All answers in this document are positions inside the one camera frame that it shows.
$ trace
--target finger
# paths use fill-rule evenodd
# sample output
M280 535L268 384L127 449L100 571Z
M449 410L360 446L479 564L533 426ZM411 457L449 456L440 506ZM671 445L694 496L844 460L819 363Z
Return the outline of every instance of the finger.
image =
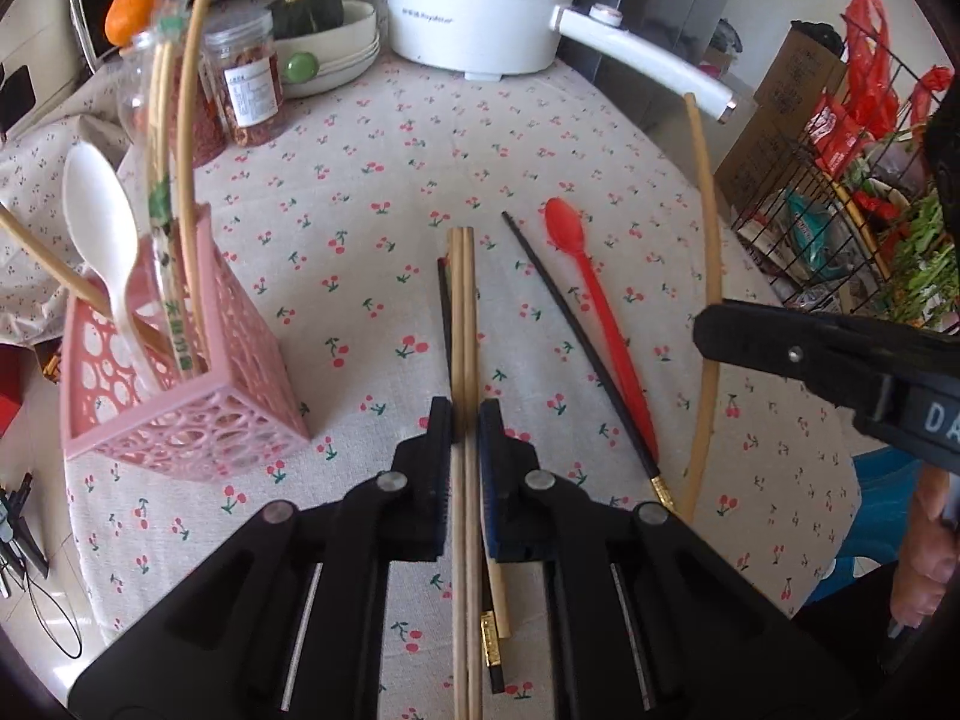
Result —
M924 463L917 475L914 497L920 503L929 520L938 520L947 504L950 490L950 475L944 469Z
M901 563L909 565L920 576L947 584L957 566L956 536L914 507L899 555Z
M942 584L901 563L894 574L890 613L899 623L915 628L937 610L945 590Z

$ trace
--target clear jar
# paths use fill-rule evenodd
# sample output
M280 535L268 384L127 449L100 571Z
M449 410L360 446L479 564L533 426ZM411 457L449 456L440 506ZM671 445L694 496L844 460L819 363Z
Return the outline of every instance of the clear jar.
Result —
M284 129L274 16L254 9L210 20L203 45L237 146L262 146Z
M133 36L131 45L121 50L123 70L117 80L117 115L120 124L133 143L146 140L147 93L150 88L150 73L154 61L155 34L144 31ZM172 107L168 124L170 148L176 143L176 105L179 100L179 84L184 60L176 57L173 71ZM227 134L217 109L213 85L208 69L200 62L197 74L197 93L193 107L193 167L201 167L215 159L227 148Z

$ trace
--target orange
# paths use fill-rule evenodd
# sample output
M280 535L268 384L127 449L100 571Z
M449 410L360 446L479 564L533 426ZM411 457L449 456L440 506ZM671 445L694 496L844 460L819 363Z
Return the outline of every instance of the orange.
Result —
M107 11L104 34L114 46L126 46L131 37L150 26L155 0L113 0Z

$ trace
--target person's leg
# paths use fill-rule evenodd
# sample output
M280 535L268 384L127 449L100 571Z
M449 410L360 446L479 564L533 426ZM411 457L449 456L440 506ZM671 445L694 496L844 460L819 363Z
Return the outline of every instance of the person's leg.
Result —
M896 562L882 565L793 618L850 672L864 699L880 689L884 674L877 655L890 621L890 590Z

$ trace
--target utensil holder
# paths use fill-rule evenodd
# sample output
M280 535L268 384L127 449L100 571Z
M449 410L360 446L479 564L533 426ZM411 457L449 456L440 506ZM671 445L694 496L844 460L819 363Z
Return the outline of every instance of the utensil holder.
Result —
M176 479L220 479L306 447L309 436L277 339L213 242L209 210L197 223L208 371L182 381L147 349L162 394L141 400L112 322L70 295L64 335L61 434L66 459L100 452ZM160 326L143 264L130 305ZM147 307L155 309L152 316Z

